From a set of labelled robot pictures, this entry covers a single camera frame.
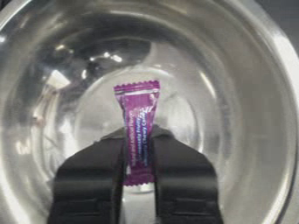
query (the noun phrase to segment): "stainless steel bowl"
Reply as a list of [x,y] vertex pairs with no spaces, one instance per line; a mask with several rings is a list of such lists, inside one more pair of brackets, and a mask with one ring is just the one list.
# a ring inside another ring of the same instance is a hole
[[[14,0],[0,13],[0,223],[45,223],[59,165],[123,127],[112,87],[157,79],[155,123],[213,163],[225,223],[296,224],[297,71],[253,1]],[[125,189],[125,223],[155,223],[152,198],[151,186]]]

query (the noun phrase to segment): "purple candy wrapper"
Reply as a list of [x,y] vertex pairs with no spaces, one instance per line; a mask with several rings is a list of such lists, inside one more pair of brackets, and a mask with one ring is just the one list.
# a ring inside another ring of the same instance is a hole
[[159,92],[157,80],[115,87],[125,120],[128,148],[125,186],[137,186],[155,180],[148,152]]

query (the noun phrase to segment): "candy wrapper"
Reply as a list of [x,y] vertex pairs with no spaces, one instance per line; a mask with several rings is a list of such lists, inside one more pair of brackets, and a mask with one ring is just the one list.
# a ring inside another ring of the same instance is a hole
[[125,186],[153,182],[149,157],[159,81],[145,81],[115,87],[116,99],[124,111],[128,167]]

